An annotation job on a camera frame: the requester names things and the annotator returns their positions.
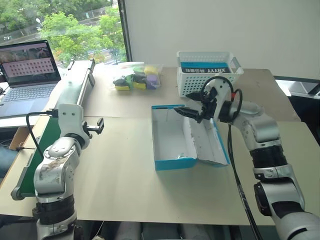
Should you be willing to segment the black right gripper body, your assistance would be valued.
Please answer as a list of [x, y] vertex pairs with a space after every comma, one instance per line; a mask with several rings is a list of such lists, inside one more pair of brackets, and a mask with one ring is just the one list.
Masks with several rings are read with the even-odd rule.
[[199, 100], [202, 104], [201, 113], [197, 117], [197, 123], [200, 124], [202, 120], [210, 120], [214, 117], [214, 113], [217, 107], [218, 92], [215, 87], [212, 87], [209, 91], [205, 91], [205, 87], [202, 87], [199, 91]]

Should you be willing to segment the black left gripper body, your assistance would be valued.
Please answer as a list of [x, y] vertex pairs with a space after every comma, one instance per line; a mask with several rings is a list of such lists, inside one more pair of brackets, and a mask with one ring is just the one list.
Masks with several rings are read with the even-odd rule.
[[98, 130], [98, 127], [96, 125], [88, 125], [88, 123], [86, 121], [84, 121], [82, 123], [82, 128], [89, 139], [92, 139], [92, 137], [93, 137], [91, 132], [97, 133], [97, 130]]

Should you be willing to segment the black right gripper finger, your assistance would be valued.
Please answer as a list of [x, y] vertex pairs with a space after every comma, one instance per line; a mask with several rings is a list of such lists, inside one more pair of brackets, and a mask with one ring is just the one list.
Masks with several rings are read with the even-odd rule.
[[193, 101], [202, 101], [203, 100], [203, 94], [200, 91], [194, 91], [194, 92], [188, 93], [186, 95], [186, 97], [193, 100]]
[[191, 109], [189, 107], [185, 107], [185, 106], [180, 106], [180, 107], [174, 107], [173, 108], [178, 114], [187, 117], [187, 118], [191, 118], [194, 119], [196, 121], [198, 121], [200, 119], [200, 114], [197, 110]]

